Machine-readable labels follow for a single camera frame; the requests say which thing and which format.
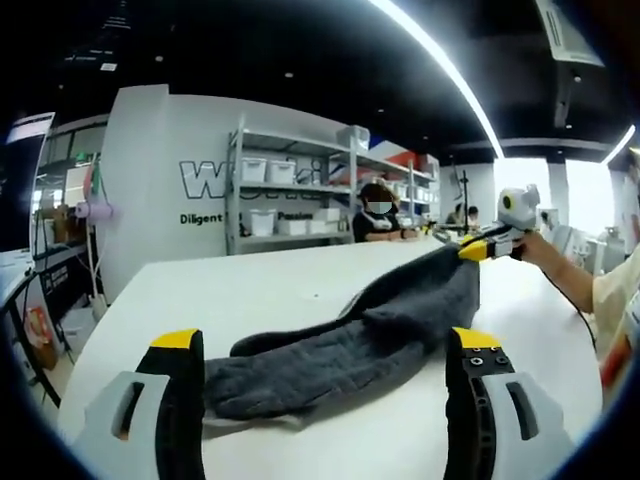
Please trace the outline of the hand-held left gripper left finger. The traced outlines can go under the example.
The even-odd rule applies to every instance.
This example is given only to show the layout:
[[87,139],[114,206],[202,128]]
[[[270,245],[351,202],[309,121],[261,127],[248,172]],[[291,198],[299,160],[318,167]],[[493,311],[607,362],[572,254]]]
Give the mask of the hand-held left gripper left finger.
[[73,453],[95,479],[203,479],[204,377],[200,330],[158,337],[86,407]]

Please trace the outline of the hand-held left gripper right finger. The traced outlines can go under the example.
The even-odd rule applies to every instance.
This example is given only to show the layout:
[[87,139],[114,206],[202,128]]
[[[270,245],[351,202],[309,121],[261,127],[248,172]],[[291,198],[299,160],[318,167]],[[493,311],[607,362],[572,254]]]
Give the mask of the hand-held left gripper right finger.
[[496,338],[454,327],[445,374],[446,479],[548,479],[573,452],[561,406]]

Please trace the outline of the person's right hand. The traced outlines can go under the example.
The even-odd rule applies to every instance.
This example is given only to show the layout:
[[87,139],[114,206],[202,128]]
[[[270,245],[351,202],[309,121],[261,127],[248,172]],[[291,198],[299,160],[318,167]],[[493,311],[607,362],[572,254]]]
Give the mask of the person's right hand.
[[514,259],[542,267],[554,255],[554,247],[538,232],[526,232],[520,239],[513,241],[511,256]]

